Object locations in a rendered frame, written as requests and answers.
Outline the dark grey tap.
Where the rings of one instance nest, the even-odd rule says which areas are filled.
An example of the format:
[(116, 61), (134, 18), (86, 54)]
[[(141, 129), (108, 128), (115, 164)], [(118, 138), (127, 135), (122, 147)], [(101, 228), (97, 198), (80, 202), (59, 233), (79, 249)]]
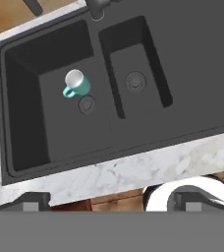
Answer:
[(104, 9), (108, 7), (112, 2), (120, 2), (121, 0), (84, 0), (91, 17), (95, 21), (99, 21), (104, 17)]

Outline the white bowl with black rim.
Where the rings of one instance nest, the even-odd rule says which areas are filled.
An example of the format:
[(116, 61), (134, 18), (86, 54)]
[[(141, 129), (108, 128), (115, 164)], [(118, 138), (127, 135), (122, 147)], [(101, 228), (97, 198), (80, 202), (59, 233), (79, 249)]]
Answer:
[(202, 175), (159, 185), (147, 186), (142, 190), (142, 207), (145, 212), (168, 212), (170, 194), (181, 186), (196, 186), (217, 198), (224, 204), (224, 180), (215, 175)]

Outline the dark grey double sink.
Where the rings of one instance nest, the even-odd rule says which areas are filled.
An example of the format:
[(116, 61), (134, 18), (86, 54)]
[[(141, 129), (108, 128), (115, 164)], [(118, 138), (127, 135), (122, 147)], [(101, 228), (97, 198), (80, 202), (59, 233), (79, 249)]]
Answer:
[[(86, 95), (63, 96), (73, 69)], [(4, 184), (224, 133), (224, 0), (121, 0), (0, 40)]]

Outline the teal mug with white inside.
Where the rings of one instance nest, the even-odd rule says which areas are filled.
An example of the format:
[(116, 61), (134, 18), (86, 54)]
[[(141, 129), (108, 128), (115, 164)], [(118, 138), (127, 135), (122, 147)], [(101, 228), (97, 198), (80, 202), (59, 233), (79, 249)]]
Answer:
[(81, 70), (73, 69), (65, 77), (66, 88), (63, 96), (72, 98), (75, 95), (87, 95), (90, 91), (90, 82)]

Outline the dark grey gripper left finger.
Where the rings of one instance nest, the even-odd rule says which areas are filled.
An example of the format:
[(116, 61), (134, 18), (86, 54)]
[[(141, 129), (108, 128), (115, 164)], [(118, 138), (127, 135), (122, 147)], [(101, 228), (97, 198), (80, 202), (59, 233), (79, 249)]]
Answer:
[(0, 211), (44, 212), (49, 210), (49, 192), (26, 192), (13, 202), (0, 205)]

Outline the wooden cabinet front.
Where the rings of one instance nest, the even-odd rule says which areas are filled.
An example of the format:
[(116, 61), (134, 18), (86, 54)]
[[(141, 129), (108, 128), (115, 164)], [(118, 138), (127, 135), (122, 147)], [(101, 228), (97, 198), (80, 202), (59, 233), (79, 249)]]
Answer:
[(144, 212), (142, 207), (142, 190), (144, 188), (73, 203), (65, 203), (53, 206), (50, 210), (60, 212)]

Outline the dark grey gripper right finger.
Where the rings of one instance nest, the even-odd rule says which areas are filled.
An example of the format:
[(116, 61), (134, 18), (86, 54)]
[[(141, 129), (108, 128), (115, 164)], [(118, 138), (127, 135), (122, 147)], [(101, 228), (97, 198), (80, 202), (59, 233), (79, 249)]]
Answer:
[(174, 190), (167, 201), (168, 212), (224, 212), (212, 194), (196, 186), (181, 186)]

